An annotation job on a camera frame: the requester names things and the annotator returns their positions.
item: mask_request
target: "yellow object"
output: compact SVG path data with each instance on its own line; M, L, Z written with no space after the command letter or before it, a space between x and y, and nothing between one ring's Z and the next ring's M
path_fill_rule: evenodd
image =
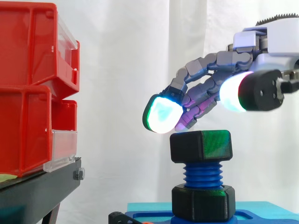
M11 174L0 174L0 183L7 181L7 180L12 180L17 178L18 176L16 175L11 175Z

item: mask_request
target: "metal frame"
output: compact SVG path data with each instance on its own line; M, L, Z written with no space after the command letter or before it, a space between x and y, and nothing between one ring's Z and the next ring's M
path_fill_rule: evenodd
M0 183L0 223L43 224L56 222L59 204L80 185L75 163L51 173L44 171Z

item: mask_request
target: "robotic hand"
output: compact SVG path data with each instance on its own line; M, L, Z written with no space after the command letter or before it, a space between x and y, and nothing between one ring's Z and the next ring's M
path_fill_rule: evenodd
M149 100L143 125L154 132L190 129L220 101L235 111L270 111L299 89L299 18L277 15L234 35L226 51L188 62ZM187 84L210 76L187 92Z

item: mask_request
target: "screw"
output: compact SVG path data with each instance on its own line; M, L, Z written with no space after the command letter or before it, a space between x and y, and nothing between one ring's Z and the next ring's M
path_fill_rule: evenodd
M78 181L82 181L84 180L84 177L85 177L85 169L83 167L78 168L76 171L76 179Z

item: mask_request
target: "red storage bin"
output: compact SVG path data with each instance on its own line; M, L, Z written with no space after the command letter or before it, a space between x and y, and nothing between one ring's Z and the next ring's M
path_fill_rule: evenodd
M0 84L45 85L53 98L79 91L79 43L52 3L0 1Z
M73 162L75 101L51 101L46 86L2 85L0 108L0 174L23 176L43 168L50 172Z

